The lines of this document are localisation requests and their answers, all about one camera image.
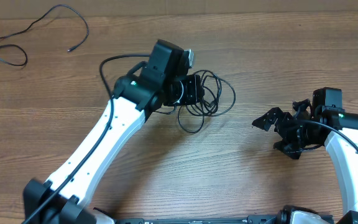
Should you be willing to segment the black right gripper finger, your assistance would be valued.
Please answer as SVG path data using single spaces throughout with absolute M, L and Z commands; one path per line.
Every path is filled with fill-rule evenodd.
M 273 144 L 273 148 L 279 150 L 284 155 L 288 156 L 290 159 L 299 159 L 301 156 L 302 148 L 300 148 L 297 144 L 288 143 L 284 140 L 279 142 L 275 142 Z
M 263 116 L 253 120 L 252 125 L 256 128 L 268 131 L 272 125 L 277 129 L 282 123 L 293 119 L 289 112 L 283 112 L 279 107 L 274 107 Z

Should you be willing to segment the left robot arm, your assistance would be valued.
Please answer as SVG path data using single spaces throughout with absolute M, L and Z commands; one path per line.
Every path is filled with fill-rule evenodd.
M 190 75 L 191 49 L 159 39 L 153 50 L 108 90 L 100 119 L 74 153 L 45 182 L 32 179 L 23 191 L 25 223 L 115 223 L 88 209 L 103 175 L 125 143 L 162 106 L 194 105 L 201 79 Z

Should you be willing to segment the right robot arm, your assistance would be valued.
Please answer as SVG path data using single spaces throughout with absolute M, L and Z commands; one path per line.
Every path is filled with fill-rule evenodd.
M 358 114 L 342 107 L 342 91 L 324 87 L 313 92 L 312 99 L 293 102 L 295 114 L 275 107 L 252 122 L 281 137 L 274 149 L 291 159 L 324 147 L 336 172 L 343 217 L 340 223 L 358 223 Z

